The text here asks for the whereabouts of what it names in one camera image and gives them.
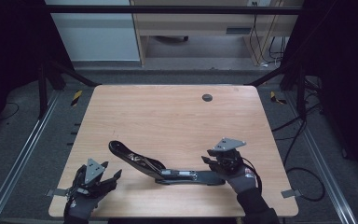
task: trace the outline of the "tabletop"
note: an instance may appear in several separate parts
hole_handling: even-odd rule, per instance
[[[211,101],[203,95],[209,94]],[[89,101],[58,188],[72,186],[88,158],[109,162],[102,180],[122,169],[117,188],[92,214],[95,217],[243,217],[229,184],[220,186],[155,183],[113,155],[118,140],[140,155],[179,170],[209,170],[201,156],[223,137],[245,141],[237,150],[263,182],[262,196],[279,217],[298,212],[282,160],[257,89],[233,85],[102,85]],[[55,196],[49,213],[62,217],[66,198]]]

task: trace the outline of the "desk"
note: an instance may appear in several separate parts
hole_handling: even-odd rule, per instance
[[[211,94],[211,102],[202,95]],[[237,150],[263,181],[263,197],[278,216],[298,208],[258,92],[251,86],[102,85],[95,88],[58,188],[72,185],[76,170],[93,158],[109,161],[103,180],[122,169],[117,189],[93,213],[96,217],[242,217],[236,194],[222,186],[156,184],[108,148],[118,140],[167,168],[209,170],[201,156],[222,137],[246,141]],[[49,213],[61,217],[66,199],[54,197]]]
[[[250,0],[130,0],[132,6],[246,7],[250,6],[249,2]],[[303,0],[267,0],[264,2],[267,2],[267,4],[264,3],[264,6],[268,7],[300,7],[303,4]],[[271,38],[273,36],[290,36],[296,19],[296,15],[258,15],[255,23],[255,15],[133,14],[142,64],[145,64],[150,36],[188,35],[191,39],[192,35],[239,35],[243,36],[254,65],[260,65],[264,62],[262,56],[269,48]],[[231,33],[228,28],[239,28],[243,31]]]

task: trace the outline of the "black cable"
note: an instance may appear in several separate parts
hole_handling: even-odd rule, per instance
[[[257,30],[256,30],[256,28],[255,28],[256,21],[257,21],[257,14],[255,14],[254,25],[253,25],[253,27],[252,27],[252,32],[251,32],[250,38],[249,38],[249,44],[251,45],[251,50],[252,50],[252,52],[253,52],[253,54],[254,54],[254,56],[255,56],[255,50],[254,50],[254,48],[253,48],[253,46],[252,46],[252,35],[253,35],[253,32],[255,31],[255,38],[256,38],[256,40],[257,40],[257,44],[258,44],[258,47],[259,47],[259,50],[260,50],[260,56],[261,56],[261,58],[262,58],[266,63],[273,63],[273,62],[271,62],[271,61],[266,60],[266,59],[264,58],[264,56],[263,56],[263,50],[261,49],[260,40],[258,39]]]
[[[305,195],[301,195],[300,197],[307,200],[307,201],[310,201],[310,202],[319,202],[325,195],[326,193],[326,188],[325,188],[325,185],[324,185],[324,182],[321,180],[321,178],[319,176],[317,176],[316,174],[314,174],[313,172],[311,172],[310,170],[307,170],[305,168],[302,168],[302,167],[293,167],[293,168],[290,168],[289,170],[286,171],[287,174],[289,174],[290,172],[292,171],[295,171],[295,170],[299,170],[299,171],[304,171],[304,172],[307,172],[309,173],[310,175],[313,175],[318,181],[319,183],[322,185],[322,194],[321,196],[317,197],[317,198],[310,198],[310,197],[307,197]]]
[[[261,181],[260,175],[257,173],[257,171],[255,170],[254,165],[250,161],[246,160],[244,157],[242,157],[242,159],[247,161],[247,162],[249,162],[249,164],[251,164],[249,166],[248,164],[244,163],[245,167],[250,169],[255,174],[255,179],[257,181],[257,188],[258,188],[258,190],[260,191],[260,194],[261,194],[262,191],[263,191],[263,182]]]
[[[286,156],[284,157],[284,160],[283,160],[283,167],[286,166],[287,158],[289,158],[289,154],[290,154],[290,152],[291,152],[292,149],[293,149],[293,145],[295,144],[295,141],[297,140],[297,138],[300,136],[300,132],[302,132],[301,130],[302,130],[303,128],[305,128],[306,123],[307,123],[307,122],[306,122],[305,120],[303,120],[303,121],[301,122],[300,128],[298,129],[298,131],[297,131],[295,137],[293,138],[292,143],[290,144],[289,149],[288,149],[287,152],[286,152]]]
[[[309,112],[311,112],[314,108],[316,108],[316,107],[318,107],[318,106],[320,106],[320,105],[321,105],[321,104],[316,104],[316,105],[313,105],[312,107],[308,108],[308,109],[306,110],[307,114],[308,114]],[[301,119],[301,117],[300,117],[300,116],[295,117],[294,119],[291,119],[291,120],[287,121],[287,122],[284,123],[283,125],[279,126],[278,128],[274,128],[274,129],[272,129],[271,131],[272,131],[272,132],[277,132],[277,131],[279,131],[280,129],[285,128],[285,127],[291,125],[292,123],[294,123],[294,122],[295,122],[296,120],[298,120],[298,119]]]
[[[0,120],[9,119],[9,118],[13,117],[15,114],[17,114],[17,112],[19,112],[19,110],[20,110],[20,106],[16,103],[7,103],[7,105],[15,105],[17,108],[11,115],[4,117],[4,118],[0,118]]]

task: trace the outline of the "wall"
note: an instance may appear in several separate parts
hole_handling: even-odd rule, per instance
[[[128,0],[45,0],[47,5],[129,5]],[[139,62],[131,14],[53,13],[73,62]]]

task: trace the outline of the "black elongated object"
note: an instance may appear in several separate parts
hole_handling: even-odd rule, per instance
[[[208,186],[224,185],[213,171],[192,171],[167,169],[160,161],[137,154],[119,141],[109,143],[110,151],[138,171],[155,178],[155,182],[162,185],[172,184],[201,184]]]

